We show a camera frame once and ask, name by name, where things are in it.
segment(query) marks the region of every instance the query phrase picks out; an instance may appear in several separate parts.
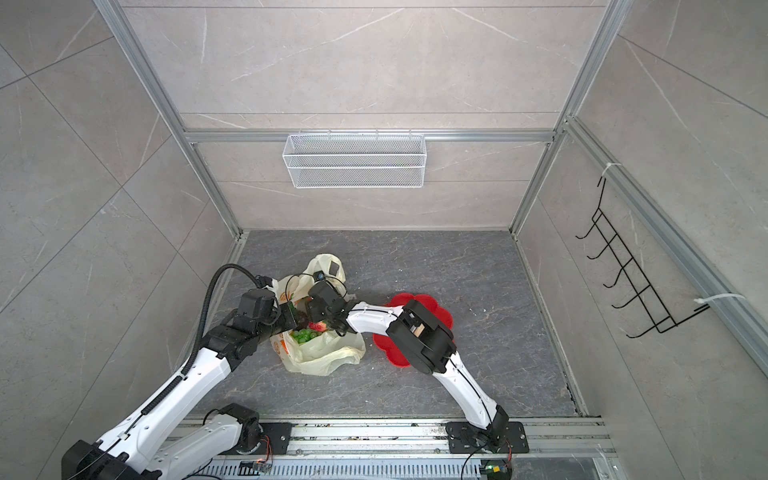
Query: plastic bag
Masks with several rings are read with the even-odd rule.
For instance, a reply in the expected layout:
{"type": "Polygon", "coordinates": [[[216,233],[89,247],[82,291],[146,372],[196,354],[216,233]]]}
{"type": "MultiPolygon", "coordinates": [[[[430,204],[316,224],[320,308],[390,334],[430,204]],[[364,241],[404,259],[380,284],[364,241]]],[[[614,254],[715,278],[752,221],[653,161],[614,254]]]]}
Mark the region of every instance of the plastic bag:
{"type": "MultiPolygon", "coordinates": [[[[277,283],[280,303],[291,301],[296,305],[306,297],[315,284],[312,274],[321,270],[328,281],[346,296],[343,285],[346,276],[341,260],[330,253],[321,253],[307,265],[303,271],[306,275],[289,275],[277,283]]],[[[283,332],[273,336],[270,341],[289,372],[305,375],[328,376],[341,365],[357,365],[366,354],[366,341],[358,333],[338,336],[336,332],[326,331],[309,342],[299,344],[290,332],[283,332]]]]}
{"type": "Polygon", "coordinates": [[[366,354],[366,341],[359,333],[338,336],[330,330],[301,345],[288,332],[270,340],[286,369],[304,375],[328,376],[342,365],[357,365],[366,354]]]}
{"type": "Polygon", "coordinates": [[[322,271],[327,277],[328,281],[341,293],[346,295],[346,288],[343,282],[346,281],[346,275],[344,274],[344,267],[341,264],[341,260],[336,255],[331,253],[321,253],[317,257],[310,260],[310,264],[306,266],[306,269],[302,273],[296,275],[289,275],[277,282],[277,298],[280,299],[280,303],[285,303],[290,298],[295,305],[299,300],[307,296],[310,292],[310,288],[315,284],[315,279],[312,278],[312,274],[322,271]]]}

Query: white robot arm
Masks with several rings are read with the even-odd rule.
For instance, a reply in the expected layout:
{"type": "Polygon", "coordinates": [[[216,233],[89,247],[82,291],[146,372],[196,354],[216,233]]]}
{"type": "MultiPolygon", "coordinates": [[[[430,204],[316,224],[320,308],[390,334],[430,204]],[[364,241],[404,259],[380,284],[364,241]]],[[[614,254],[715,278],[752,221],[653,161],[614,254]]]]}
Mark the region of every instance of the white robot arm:
{"type": "MultiPolygon", "coordinates": [[[[274,282],[255,277],[234,264],[222,266],[209,286],[200,328],[190,358],[146,402],[123,422],[89,445],[77,442],[62,457],[62,480],[181,480],[200,464],[235,448],[251,453],[262,429],[258,414],[237,404],[219,410],[213,421],[160,450],[176,425],[218,382],[226,378],[259,343],[299,327],[285,305],[278,306],[274,282]],[[227,268],[243,271],[257,287],[240,306],[203,336],[210,293],[227,268]]],[[[327,280],[310,290],[308,313],[343,335],[347,332],[387,335],[420,372],[434,376],[475,427],[477,446],[492,449],[504,442],[508,416],[482,391],[456,352],[453,335],[420,303],[374,306],[346,302],[327,280]]]]}

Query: black mounting plate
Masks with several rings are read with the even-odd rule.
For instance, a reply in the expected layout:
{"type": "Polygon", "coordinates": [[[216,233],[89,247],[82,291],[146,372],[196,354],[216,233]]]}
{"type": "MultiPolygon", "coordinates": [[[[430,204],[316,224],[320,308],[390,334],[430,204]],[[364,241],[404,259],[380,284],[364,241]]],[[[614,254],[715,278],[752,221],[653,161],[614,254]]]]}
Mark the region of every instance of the black mounting plate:
{"type": "MultiPolygon", "coordinates": [[[[260,425],[263,429],[262,436],[270,437],[272,455],[285,455],[288,453],[288,443],[290,442],[293,423],[261,423],[260,425]]],[[[237,455],[237,451],[231,449],[222,452],[221,455],[237,455]]],[[[261,442],[251,455],[266,455],[266,442],[261,442]]]]}
{"type": "MultiPolygon", "coordinates": [[[[478,433],[483,431],[468,422],[448,422],[445,424],[445,432],[448,434],[448,447],[451,453],[472,453],[482,445],[482,443],[478,445],[477,438],[478,433]]],[[[530,452],[528,437],[520,422],[507,424],[500,445],[485,447],[486,450],[494,453],[507,452],[510,448],[512,453],[530,452]]]]}

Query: white wire basket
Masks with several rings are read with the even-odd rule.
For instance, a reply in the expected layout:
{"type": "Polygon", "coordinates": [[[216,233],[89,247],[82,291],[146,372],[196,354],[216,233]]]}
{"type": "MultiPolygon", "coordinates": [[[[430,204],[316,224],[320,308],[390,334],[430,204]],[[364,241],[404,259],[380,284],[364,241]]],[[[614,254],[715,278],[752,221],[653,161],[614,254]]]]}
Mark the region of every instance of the white wire basket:
{"type": "Polygon", "coordinates": [[[283,159],[296,188],[421,187],[421,134],[293,134],[283,159]]]}

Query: red flower-shaped plate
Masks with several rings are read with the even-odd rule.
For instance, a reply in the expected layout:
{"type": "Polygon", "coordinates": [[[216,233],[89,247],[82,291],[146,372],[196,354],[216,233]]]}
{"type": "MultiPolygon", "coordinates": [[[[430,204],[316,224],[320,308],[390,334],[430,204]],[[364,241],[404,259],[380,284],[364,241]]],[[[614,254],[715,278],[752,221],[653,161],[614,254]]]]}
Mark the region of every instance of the red flower-shaped plate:
{"type": "MultiPolygon", "coordinates": [[[[405,305],[411,299],[415,299],[417,302],[426,307],[427,310],[434,313],[435,316],[449,329],[453,328],[453,317],[451,314],[448,312],[448,310],[442,308],[437,303],[437,300],[430,297],[429,295],[411,295],[410,293],[398,293],[395,295],[395,298],[393,298],[391,302],[386,304],[386,306],[405,305]]],[[[386,358],[394,366],[398,366],[401,369],[404,369],[407,366],[411,366],[408,360],[406,360],[406,356],[400,352],[400,350],[395,346],[395,343],[388,336],[374,334],[373,342],[380,349],[384,350],[384,353],[386,353],[386,358]]]]}

